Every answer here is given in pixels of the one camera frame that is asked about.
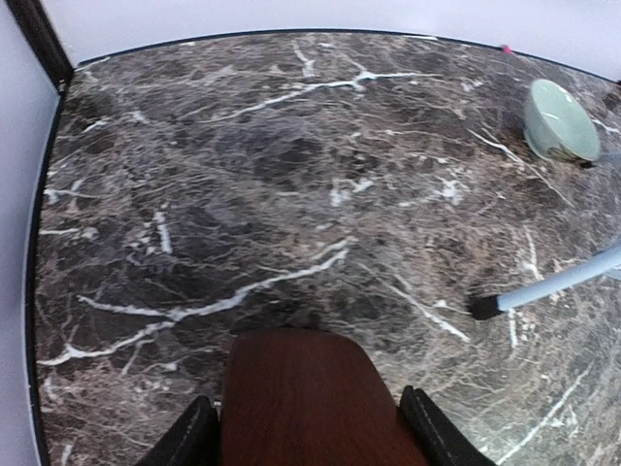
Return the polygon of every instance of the brown wooden surface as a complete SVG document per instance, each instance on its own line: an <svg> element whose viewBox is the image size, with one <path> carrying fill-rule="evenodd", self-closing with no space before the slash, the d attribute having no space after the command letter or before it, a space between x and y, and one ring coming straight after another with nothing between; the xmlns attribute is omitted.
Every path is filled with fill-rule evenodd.
<svg viewBox="0 0 621 466"><path fill-rule="evenodd" d="M308 330L236 341L221 447L223 466L428 465L364 351Z"/></svg>

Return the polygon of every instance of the black trim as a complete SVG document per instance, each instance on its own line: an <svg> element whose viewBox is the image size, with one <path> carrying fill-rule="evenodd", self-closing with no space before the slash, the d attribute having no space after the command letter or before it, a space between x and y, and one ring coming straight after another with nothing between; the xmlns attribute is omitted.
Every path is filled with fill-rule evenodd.
<svg viewBox="0 0 621 466"><path fill-rule="evenodd" d="M303 28L303 29L265 29L265 30L259 30L259 31L246 31L246 32L230 32L230 33L226 33L226 34L214 34L214 35L210 35L210 36L196 36L196 37L191 37L191 38L185 38L185 39L178 39L175 41L167 41L167 42L160 42L157 44L151 44L149 46L142 46L142 47L136 47L134 49L128 49L128 50L122 50L122 51L117 51L115 53L109 53L106 55L101 55L98 56L96 58L91 58L89 60L85 60L82 61L78 64L78 66L76 67L76 70L78 71L80 68L87 66L91 63L95 63L97 61L102 61L102 60L106 60L108 58L111 58L113 56L120 56L120 55L125 55L127 53L133 53L135 51L142 51L142 50L151 50L151 49L156 49L158 47L167 47L167 46L173 46L175 44L183 44L185 42L198 42L198 41L205 41L208 39L225 39L227 37L238 37L238 36L253 36L253 35L260 35L260 34L282 34L282 33L308 33L308 32L329 32L329 33L339 33L339 32L343 32L343 33L365 33L365 34L383 34L386 36L410 36L410 37L434 37L436 39L438 39L439 41L444 41L444 42L452 42L453 44L464 44L467 46L474 46L474 47L483 47L484 49L492 49L492 50L501 50L501 47L503 46L502 44L498 44L497 46L489 46L487 44L480 44L478 42L471 42L471 41L463 41L460 39L449 39L447 37L443 37L443 36L434 36L434 35L429 35L429 34L416 34L413 32L396 32L396 31L382 31L382 30L377 30L377 29L335 29L335 28L326 28L326 29L314 29L314 28ZM571 65L567 65L565 63L561 63L555 60L551 60L549 58L542 58L540 56L536 56L536 55L532 55L530 53L524 53L521 51L516 51L516 50L512 50L513 53L515 53L518 56L526 56L528 58L534 58L535 60L541 60L541 61L545 61L547 63L551 63L553 65L557 65L557 66L562 66L563 68L568 68L570 70L574 70L574 71L578 71L580 73L584 73L586 75L589 76L593 76L594 78L599 78L601 80L604 81L608 81L609 83L615 83L615 80L611 80L609 78L605 78L604 76L600 76L596 73L590 72L590 71L585 71L582 70L580 68L576 68L575 66L571 66Z"/></svg>
<svg viewBox="0 0 621 466"><path fill-rule="evenodd" d="M74 69L39 0L7 0L28 44L59 93L66 90Z"/></svg>
<svg viewBox="0 0 621 466"><path fill-rule="evenodd" d="M48 444L46 442L46 429L41 416L41 402L39 399L39 379L37 377L37 350L35 334L35 286L37 272L37 242L39 239L39 223L41 210L44 202L43 191L48 179L48 168L51 151L56 139L56 132L60 117L65 104L65 94L60 96L56 114L54 115L49 129L48 145L41 165L41 173L37 181L37 192L32 207L30 219L30 231L28 237L28 252L26 255L26 283L25 283L25 337L26 337L26 365L28 372L28 385L30 387L30 411L34 421L35 439L39 450L42 466L50 466Z"/></svg>
<svg viewBox="0 0 621 466"><path fill-rule="evenodd" d="M496 466L478 451L427 394L406 386L399 410L431 466Z"/></svg>
<svg viewBox="0 0 621 466"><path fill-rule="evenodd" d="M136 466L217 466L220 423L207 396L198 396Z"/></svg>

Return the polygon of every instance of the dark marble surface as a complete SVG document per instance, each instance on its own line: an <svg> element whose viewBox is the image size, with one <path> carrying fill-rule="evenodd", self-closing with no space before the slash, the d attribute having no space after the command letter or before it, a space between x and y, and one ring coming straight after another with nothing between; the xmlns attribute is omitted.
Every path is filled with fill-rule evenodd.
<svg viewBox="0 0 621 466"><path fill-rule="evenodd" d="M526 147L540 77L621 148L613 84L442 41L255 35L80 70L37 268L52 464L132 464L194 396L218 399L236 335L283 325L353 338L499 464L619 464L621 283L464 314L621 230L617 168Z"/></svg>

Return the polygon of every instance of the metal pole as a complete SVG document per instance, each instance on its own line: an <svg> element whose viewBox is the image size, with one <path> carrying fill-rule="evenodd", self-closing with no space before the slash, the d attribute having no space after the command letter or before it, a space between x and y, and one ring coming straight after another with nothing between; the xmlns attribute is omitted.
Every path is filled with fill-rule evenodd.
<svg viewBox="0 0 621 466"><path fill-rule="evenodd" d="M609 250L595 255L585 263L572 267L565 272L498 296L498 309L499 311L508 311L528 304L575 284L591 280L619 265L621 265L621 244L616 244Z"/></svg>

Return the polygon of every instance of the pale green bowl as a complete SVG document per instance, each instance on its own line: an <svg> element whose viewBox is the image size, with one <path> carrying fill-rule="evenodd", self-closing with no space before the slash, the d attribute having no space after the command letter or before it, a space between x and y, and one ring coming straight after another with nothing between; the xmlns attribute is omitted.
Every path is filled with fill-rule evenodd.
<svg viewBox="0 0 621 466"><path fill-rule="evenodd" d="M597 160L600 138L582 106L561 86L536 80L524 106L524 137L541 158Z"/></svg>

